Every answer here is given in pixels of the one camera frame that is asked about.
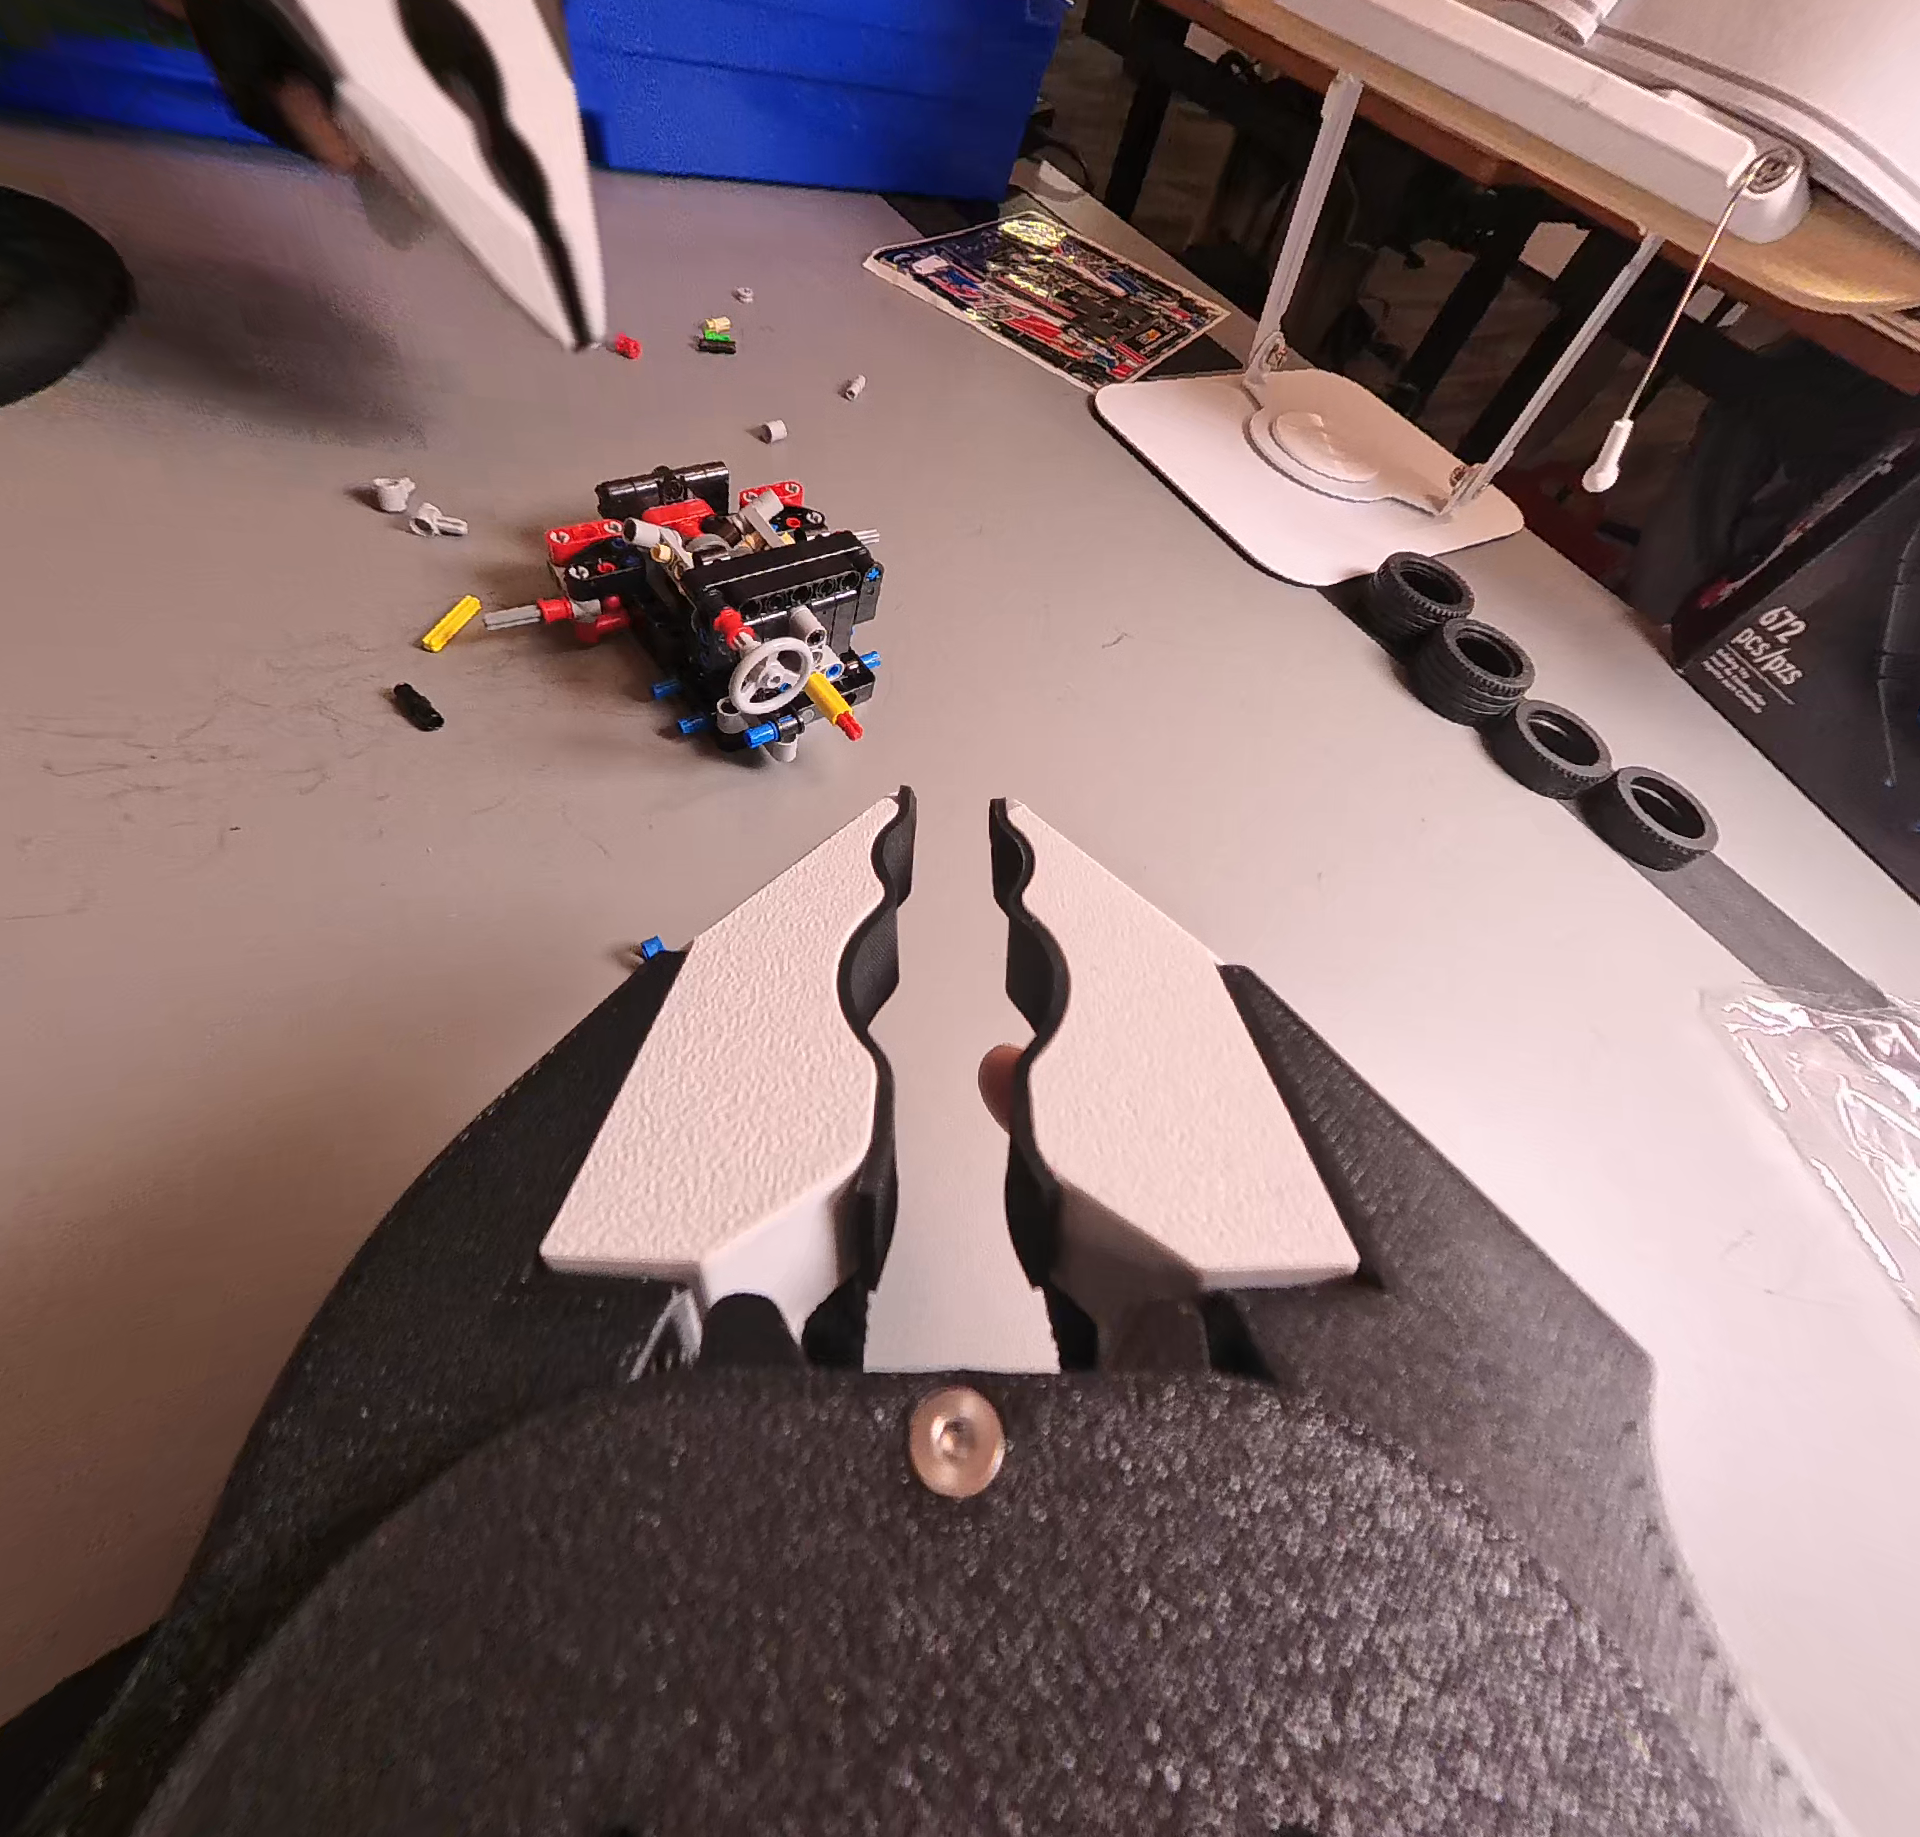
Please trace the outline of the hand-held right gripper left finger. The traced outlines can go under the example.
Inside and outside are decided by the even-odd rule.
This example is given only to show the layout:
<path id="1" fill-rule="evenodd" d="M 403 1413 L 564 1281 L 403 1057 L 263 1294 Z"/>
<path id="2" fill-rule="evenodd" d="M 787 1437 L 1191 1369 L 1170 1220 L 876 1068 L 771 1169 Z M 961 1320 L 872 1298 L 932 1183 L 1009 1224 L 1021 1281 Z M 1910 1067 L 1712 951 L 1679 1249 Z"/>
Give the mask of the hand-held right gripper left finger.
<path id="1" fill-rule="evenodd" d="M 805 1329 L 866 1298 L 895 1236 L 895 1072 L 916 796 L 866 807 L 682 953 L 538 1247 L 559 1275 L 661 1279 L 700 1313 L 768 1298 Z"/>

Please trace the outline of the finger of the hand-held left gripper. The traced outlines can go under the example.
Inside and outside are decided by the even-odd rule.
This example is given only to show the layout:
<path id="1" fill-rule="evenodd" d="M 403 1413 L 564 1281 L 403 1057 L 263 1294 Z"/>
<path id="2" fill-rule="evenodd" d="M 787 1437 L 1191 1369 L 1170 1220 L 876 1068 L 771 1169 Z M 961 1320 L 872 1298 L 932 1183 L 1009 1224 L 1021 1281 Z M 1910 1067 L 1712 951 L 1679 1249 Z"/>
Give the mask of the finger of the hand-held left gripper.
<path id="1" fill-rule="evenodd" d="M 359 193 L 396 243 L 453 241 L 564 351 L 534 241 L 493 180 L 458 53 L 475 49 L 448 0 L 299 0 L 333 72 L 333 114 L 365 158 Z"/>
<path id="2" fill-rule="evenodd" d="M 608 325 L 601 236 L 564 0 L 448 0 L 475 49 L 453 64 L 493 180 L 526 225 L 560 333 L 598 347 Z"/>

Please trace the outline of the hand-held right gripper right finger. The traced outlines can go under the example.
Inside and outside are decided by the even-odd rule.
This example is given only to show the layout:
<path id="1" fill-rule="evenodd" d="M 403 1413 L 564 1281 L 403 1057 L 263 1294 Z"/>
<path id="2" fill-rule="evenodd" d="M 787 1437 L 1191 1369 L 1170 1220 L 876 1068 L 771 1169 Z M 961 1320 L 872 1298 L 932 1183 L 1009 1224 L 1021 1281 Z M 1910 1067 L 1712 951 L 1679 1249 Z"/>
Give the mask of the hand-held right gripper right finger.
<path id="1" fill-rule="evenodd" d="M 1145 1303 L 1346 1281 L 1360 1251 L 1211 948 L 1028 803 L 991 803 L 1007 1228 L 1058 1337 Z"/>

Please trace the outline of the lego car chassis assembly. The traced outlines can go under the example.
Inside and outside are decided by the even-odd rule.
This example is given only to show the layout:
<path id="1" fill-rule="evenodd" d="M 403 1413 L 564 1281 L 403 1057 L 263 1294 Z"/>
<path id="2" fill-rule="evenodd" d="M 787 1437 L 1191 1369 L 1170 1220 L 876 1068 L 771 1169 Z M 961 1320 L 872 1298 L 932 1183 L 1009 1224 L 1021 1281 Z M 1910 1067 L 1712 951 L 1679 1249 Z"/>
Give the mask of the lego car chassis assembly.
<path id="1" fill-rule="evenodd" d="M 720 460 L 601 481 L 596 513 L 545 534 L 549 593 L 482 612 L 504 634 L 555 625 L 581 646 L 631 636 L 660 666 L 683 737 L 794 762 L 809 733 L 865 737 L 879 654 L 876 531 L 806 504 L 802 481 L 734 486 Z"/>

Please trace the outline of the toy car set box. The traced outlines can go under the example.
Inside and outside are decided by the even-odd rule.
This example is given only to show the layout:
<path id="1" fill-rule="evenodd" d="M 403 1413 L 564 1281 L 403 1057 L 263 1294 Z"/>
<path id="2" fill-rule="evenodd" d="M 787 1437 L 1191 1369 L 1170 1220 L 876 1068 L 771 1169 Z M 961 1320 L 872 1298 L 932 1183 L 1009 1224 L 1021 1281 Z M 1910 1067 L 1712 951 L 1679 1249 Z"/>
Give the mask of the toy car set box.
<path id="1" fill-rule="evenodd" d="M 1917 431 L 1672 624 L 1679 676 L 1917 893 Z"/>

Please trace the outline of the person's left hand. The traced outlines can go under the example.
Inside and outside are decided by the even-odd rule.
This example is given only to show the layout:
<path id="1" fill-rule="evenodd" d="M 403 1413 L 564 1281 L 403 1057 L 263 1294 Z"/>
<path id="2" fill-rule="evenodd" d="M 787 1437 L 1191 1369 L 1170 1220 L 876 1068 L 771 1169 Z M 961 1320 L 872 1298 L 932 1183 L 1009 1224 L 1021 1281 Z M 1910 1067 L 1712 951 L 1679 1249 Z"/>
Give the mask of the person's left hand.
<path id="1" fill-rule="evenodd" d="M 326 169 L 362 168 L 333 114 L 333 72 L 299 0 L 184 0 L 194 43 L 235 114 Z"/>

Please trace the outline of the blue plastic bin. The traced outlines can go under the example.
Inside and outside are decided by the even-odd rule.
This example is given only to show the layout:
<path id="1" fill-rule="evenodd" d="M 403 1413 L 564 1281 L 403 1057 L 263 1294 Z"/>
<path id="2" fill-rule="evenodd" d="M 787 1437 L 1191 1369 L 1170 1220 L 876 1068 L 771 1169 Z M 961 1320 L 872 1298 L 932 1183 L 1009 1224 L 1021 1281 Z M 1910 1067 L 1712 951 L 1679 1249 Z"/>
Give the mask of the blue plastic bin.
<path id="1" fill-rule="evenodd" d="M 594 165 L 991 200 L 1066 0 L 566 0 Z M 2 109 L 265 146 L 142 0 L 2 0 Z"/>

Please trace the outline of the colourful sticker sheet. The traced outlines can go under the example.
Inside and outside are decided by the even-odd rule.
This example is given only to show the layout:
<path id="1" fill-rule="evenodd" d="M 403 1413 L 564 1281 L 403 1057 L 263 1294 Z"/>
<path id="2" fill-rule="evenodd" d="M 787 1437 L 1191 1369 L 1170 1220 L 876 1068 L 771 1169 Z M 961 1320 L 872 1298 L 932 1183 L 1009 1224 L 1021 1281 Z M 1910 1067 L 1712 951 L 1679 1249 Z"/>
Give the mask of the colourful sticker sheet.
<path id="1" fill-rule="evenodd" d="M 1092 394 L 1139 382 L 1229 318 L 1044 214 L 882 245 L 865 269 Z"/>

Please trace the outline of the white book stand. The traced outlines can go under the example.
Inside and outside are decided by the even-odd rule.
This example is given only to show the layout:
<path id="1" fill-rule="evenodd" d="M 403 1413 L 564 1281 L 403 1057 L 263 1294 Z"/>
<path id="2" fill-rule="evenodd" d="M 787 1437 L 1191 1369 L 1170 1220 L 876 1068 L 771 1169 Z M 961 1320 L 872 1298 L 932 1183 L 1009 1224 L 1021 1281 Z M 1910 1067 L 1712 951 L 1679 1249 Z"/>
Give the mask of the white book stand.
<path id="1" fill-rule="evenodd" d="M 1779 135 L 1599 66 L 1576 40 L 1470 0 L 1219 0 L 1264 28 L 1330 40 L 1331 83 L 1273 269 L 1248 367 L 1099 394 L 1095 411 L 1211 527 L 1273 576 L 1322 586 L 1396 553 L 1452 556 L 1522 527 L 1497 479 L 1572 377 L 1660 248 L 1688 245 L 1676 295 L 1640 382 L 1582 476 L 1606 491 L 1635 412 L 1724 241 L 1779 245 L 1807 218 L 1811 162 Z M 1522 165 L 1625 217 L 1635 245 L 1490 450 L 1456 457 L 1348 377 L 1312 368 L 1282 319 L 1307 269 L 1334 169 L 1364 92 L 1409 109 L 1457 105 L 1471 131 Z"/>

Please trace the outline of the clear plastic bag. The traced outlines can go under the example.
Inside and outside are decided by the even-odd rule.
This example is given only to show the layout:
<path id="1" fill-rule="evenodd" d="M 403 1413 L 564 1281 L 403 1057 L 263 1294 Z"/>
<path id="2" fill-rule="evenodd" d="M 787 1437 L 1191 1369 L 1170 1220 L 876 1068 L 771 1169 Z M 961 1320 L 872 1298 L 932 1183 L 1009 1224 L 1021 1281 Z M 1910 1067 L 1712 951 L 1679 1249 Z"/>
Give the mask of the clear plastic bag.
<path id="1" fill-rule="evenodd" d="M 1917 1314 L 1917 1005 L 1742 988 L 1706 993 L 1702 1009 Z"/>

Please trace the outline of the open instruction booklet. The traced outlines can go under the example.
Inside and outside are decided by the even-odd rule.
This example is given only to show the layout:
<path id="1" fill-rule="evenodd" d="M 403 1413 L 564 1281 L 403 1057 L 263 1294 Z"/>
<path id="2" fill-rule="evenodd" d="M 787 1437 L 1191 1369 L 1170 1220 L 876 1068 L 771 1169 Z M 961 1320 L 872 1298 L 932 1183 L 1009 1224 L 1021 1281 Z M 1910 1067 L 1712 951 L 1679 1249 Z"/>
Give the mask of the open instruction booklet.
<path id="1" fill-rule="evenodd" d="M 1750 120 L 1917 237 L 1917 0 L 1470 0 Z"/>

